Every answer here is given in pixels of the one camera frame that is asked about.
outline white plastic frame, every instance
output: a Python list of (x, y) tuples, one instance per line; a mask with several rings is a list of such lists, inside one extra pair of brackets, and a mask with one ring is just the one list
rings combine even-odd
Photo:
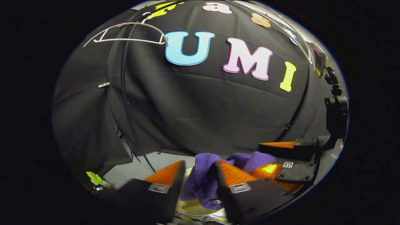
[[(167, 39), (167, 37), (165, 36), (165, 34), (164, 34), (162, 31), (160, 31), (158, 28), (156, 28), (156, 27), (154, 27), (154, 26), (152, 26), (152, 25), (148, 25), (148, 24), (145, 24), (145, 23), (144, 23), (147, 19), (151, 19), (151, 18), (153, 18), (153, 14), (151, 14), (151, 17), (150, 17), (150, 18), (145, 18), (141, 23), (130, 22), (130, 23), (123, 23), (123, 24), (117, 24), (117, 25), (111, 26), (111, 27), (109, 27), (109, 28), (107, 28), (107, 29), (101, 31), (100, 33), (96, 34), (95, 36), (93, 36), (88, 42), (86, 42), (86, 44), (85, 44), (83, 47), (85, 47), (91, 40), (93, 40), (94, 43), (105, 42), (105, 41), (116, 41), (116, 40), (142, 41), (142, 42), (148, 42), (148, 43), (153, 43), (153, 44), (165, 44), (165, 45), (168, 47), (168, 39)], [(103, 40), (104, 35), (107, 33), (107, 31), (108, 31), (109, 29), (114, 28), (114, 27), (118, 27), (118, 26), (121, 26), (121, 25), (130, 25), (130, 24), (145, 25), (145, 26), (148, 26), (148, 27), (151, 27), (151, 28), (155, 29), (156, 31), (158, 31), (159, 33), (161, 33), (160, 41), (159, 41), (159, 42), (155, 42), (155, 41), (142, 40), (142, 39), (131, 39), (131, 38), (112, 38), (112, 39), (105, 39), (105, 40)], [(100, 39), (99, 39), (99, 40), (94, 40), (94, 38), (97, 37), (97, 36), (98, 36), (99, 34), (101, 34), (101, 33), (103, 33), (103, 35), (100, 37)]]

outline letter u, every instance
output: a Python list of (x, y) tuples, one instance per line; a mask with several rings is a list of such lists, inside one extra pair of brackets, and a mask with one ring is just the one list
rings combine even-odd
[(203, 31), (194, 33), (199, 41), (196, 54), (191, 56), (182, 54), (183, 39), (188, 35), (189, 33), (185, 31), (169, 32), (165, 35), (169, 43), (169, 46), (165, 48), (165, 57), (168, 61), (177, 65), (191, 66), (199, 64), (207, 58), (210, 40), (215, 37), (215, 34)]

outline black cloth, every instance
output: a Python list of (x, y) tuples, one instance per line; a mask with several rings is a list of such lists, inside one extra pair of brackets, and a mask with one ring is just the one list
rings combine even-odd
[[(206, 11), (202, 9), (203, 1), (188, 1), (145, 22), (164, 33), (188, 32), (182, 47), (186, 55), (197, 51), (195, 32), (214, 33), (208, 57), (200, 64), (179, 66), (166, 59), (165, 45), (128, 42), (129, 116), (144, 154), (162, 150), (178, 155), (210, 152), (227, 157), (237, 152), (251, 153), (262, 142), (329, 135), (324, 97), (331, 96), (331, 86), (318, 78), (283, 29), (274, 24), (271, 28), (262, 27), (250, 19), (254, 11), (229, 1), (224, 4), (230, 7), (231, 14)], [(151, 12), (154, 6), (139, 13)], [(120, 74), (126, 42), (91, 41), (82, 48), (103, 29), (129, 22), (134, 13), (135, 10), (127, 10), (92, 31), (60, 74), (52, 121), (63, 155), (76, 167), (96, 171), (131, 162), (115, 126), (134, 151), (137, 148), (122, 101)], [(111, 29), (104, 39), (126, 38), (131, 28)], [(222, 69), (229, 58), (229, 37), (244, 40), (250, 53), (260, 46), (273, 52), (269, 80), (244, 74), (241, 65), (238, 73)], [(138, 25), (131, 38), (159, 41), (160, 33)], [(280, 88), (286, 61), (296, 66), (290, 92)], [(110, 86), (98, 88), (106, 82)]]

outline white tag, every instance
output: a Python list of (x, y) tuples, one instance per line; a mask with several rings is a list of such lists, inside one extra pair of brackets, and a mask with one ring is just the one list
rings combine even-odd
[(222, 201), (221, 200), (209, 200), (208, 203), (209, 204), (219, 204), (219, 203), (222, 203)]
[(160, 193), (164, 193), (164, 194), (168, 193), (169, 189), (170, 189), (170, 187), (167, 185), (161, 185), (161, 184), (156, 184), (156, 183), (151, 184), (149, 187), (149, 191), (155, 191), (155, 192), (160, 192)]
[(285, 162), (283, 164), (283, 168), (289, 168), (291, 169), (293, 167), (293, 162)]
[(110, 82), (104, 83), (104, 84), (99, 84), (99, 88), (104, 87), (104, 86), (108, 86), (110, 85)]
[(236, 194), (236, 193), (239, 193), (239, 192), (251, 190), (251, 187), (249, 186), (248, 183), (243, 183), (243, 184), (238, 184), (238, 185), (231, 185), (231, 186), (229, 186), (229, 188), (230, 188), (230, 191), (232, 192), (232, 194)]

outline purple cloth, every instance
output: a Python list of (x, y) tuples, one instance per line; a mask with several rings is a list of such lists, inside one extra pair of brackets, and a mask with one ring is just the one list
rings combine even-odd
[(248, 159), (247, 163), (241, 168), (244, 172), (250, 173), (251, 171), (276, 162), (276, 158), (272, 155), (255, 151)]
[[(207, 209), (221, 209), (222, 203), (213, 204), (210, 200), (218, 199), (218, 180), (216, 174), (210, 174), (211, 165), (220, 160), (220, 156), (212, 153), (201, 153), (195, 156), (196, 161), (192, 172), (188, 176), (180, 200), (192, 201), (198, 199), (200, 204)], [(249, 173), (256, 168), (276, 162), (276, 158), (266, 153), (255, 151), (253, 154), (234, 153), (227, 160), (222, 159), (243, 171)]]
[[(211, 165), (220, 160), (216, 154), (212, 153), (201, 153), (195, 156), (196, 161), (192, 172), (188, 176), (188, 179), (183, 186), (180, 200), (192, 201), (198, 199), (200, 204), (207, 209), (220, 209), (223, 208), (221, 203), (210, 204), (209, 200), (218, 199), (217, 188), (218, 180), (216, 174), (208, 174)], [(231, 165), (234, 164), (234, 160), (223, 160)]]
[(243, 168), (247, 161), (250, 159), (251, 155), (246, 153), (234, 153), (233, 155), (229, 156), (227, 160), (235, 160), (234, 166), (237, 168)]

